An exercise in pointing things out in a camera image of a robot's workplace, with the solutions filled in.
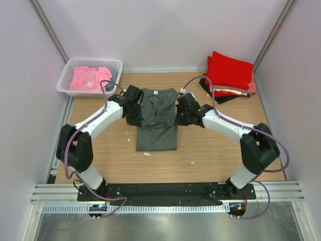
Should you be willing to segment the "dark grey t shirt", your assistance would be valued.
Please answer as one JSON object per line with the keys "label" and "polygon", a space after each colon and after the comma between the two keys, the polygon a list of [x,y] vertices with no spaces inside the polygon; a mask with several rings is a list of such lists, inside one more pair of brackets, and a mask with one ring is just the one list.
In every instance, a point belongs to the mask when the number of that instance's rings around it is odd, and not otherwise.
{"label": "dark grey t shirt", "polygon": [[173,88],[143,88],[142,91],[143,121],[136,129],[136,151],[175,151],[178,144],[178,126],[175,124],[178,93]]}

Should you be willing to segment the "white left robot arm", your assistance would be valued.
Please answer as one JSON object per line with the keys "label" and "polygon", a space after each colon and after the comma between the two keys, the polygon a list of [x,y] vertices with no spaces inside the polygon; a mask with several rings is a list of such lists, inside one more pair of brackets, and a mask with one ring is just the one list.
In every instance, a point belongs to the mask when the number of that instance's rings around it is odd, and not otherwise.
{"label": "white left robot arm", "polygon": [[64,163],[68,178],[68,167],[74,169],[79,178],[95,193],[104,192],[106,181],[93,165],[93,141],[112,123],[125,118],[130,126],[141,126],[143,121],[140,104],[144,93],[130,85],[121,95],[105,98],[105,104],[86,120],[72,126],[65,124],[61,130],[56,158]]}

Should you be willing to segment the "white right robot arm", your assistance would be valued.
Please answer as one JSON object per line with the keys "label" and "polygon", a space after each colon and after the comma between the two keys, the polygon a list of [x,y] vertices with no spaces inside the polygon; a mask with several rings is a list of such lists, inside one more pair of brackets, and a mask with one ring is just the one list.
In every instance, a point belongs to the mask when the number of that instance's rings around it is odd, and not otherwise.
{"label": "white right robot arm", "polygon": [[208,104],[200,106],[194,95],[184,89],[181,89],[177,101],[177,125],[196,125],[218,131],[240,145],[242,164],[226,181],[230,197],[242,196],[245,187],[280,156],[276,140],[267,125],[245,124]]}

